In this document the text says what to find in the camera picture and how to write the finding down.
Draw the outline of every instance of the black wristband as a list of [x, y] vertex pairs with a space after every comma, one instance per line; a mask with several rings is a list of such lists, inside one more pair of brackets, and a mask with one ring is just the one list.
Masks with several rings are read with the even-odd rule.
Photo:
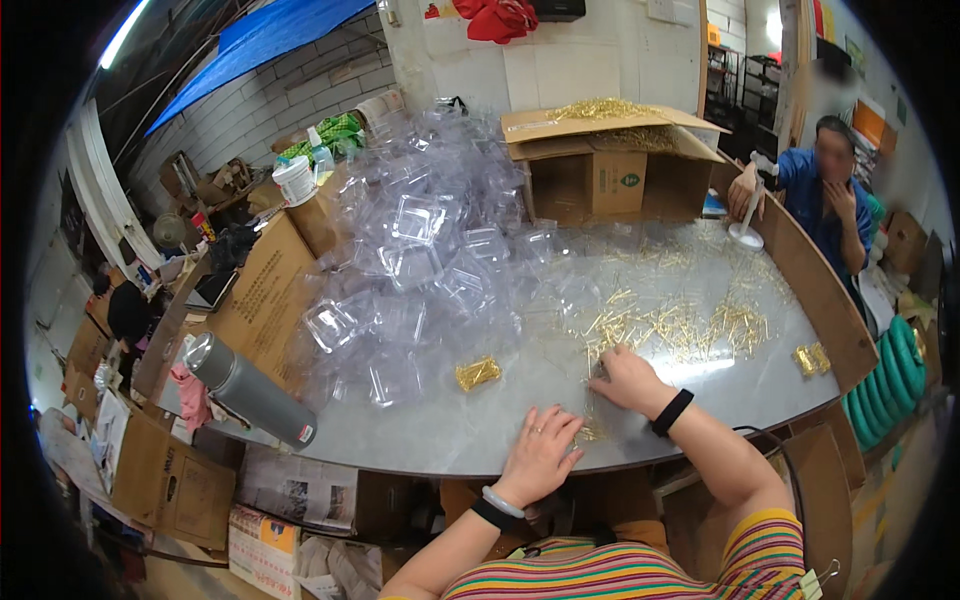
[[477, 501], [470, 507], [473, 511], [483, 517], [486, 521], [492, 523], [500, 530], [500, 533], [506, 533], [518, 519], [513, 515], [507, 515], [496, 508], [484, 497], [477, 498]]
[[677, 395], [670, 400], [670, 403], [666, 405], [666, 408], [663, 409], [660, 416], [652, 423], [651, 426], [653, 427], [654, 433], [662, 438], [667, 437], [667, 432], [670, 431], [673, 422], [677, 420], [692, 399], [692, 392], [689, 390], [680, 390]]

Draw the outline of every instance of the binder clip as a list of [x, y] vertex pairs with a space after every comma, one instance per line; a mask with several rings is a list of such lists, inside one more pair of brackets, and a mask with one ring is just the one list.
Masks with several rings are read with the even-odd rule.
[[800, 578], [800, 591], [805, 600], [820, 600], [824, 591], [820, 586], [825, 584], [830, 577], [840, 574], [840, 561], [833, 559], [827, 567], [827, 572], [817, 577], [817, 573], [811, 568]]

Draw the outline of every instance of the blue tarp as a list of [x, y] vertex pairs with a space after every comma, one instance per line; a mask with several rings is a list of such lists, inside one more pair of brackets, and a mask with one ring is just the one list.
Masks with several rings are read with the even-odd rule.
[[276, 0], [220, 33], [217, 58], [164, 110], [147, 135], [181, 110], [257, 66], [330, 33], [371, 0]]

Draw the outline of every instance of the woman's left hand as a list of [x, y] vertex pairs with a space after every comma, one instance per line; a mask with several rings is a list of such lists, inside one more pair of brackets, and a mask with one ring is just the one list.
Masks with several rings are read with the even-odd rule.
[[493, 491], [523, 509], [556, 490], [584, 455], [578, 448], [564, 456], [583, 426], [582, 417], [564, 412], [560, 404], [543, 412], [531, 408]]

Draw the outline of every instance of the coiled green hose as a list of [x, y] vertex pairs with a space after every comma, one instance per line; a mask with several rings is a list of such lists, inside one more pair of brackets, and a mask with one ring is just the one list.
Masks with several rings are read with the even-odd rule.
[[879, 363], [841, 400], [861, 451], [877, 445], [913, 412], [926, 384], [924, 359], [903, 317], [894, 317], [876, 347]]

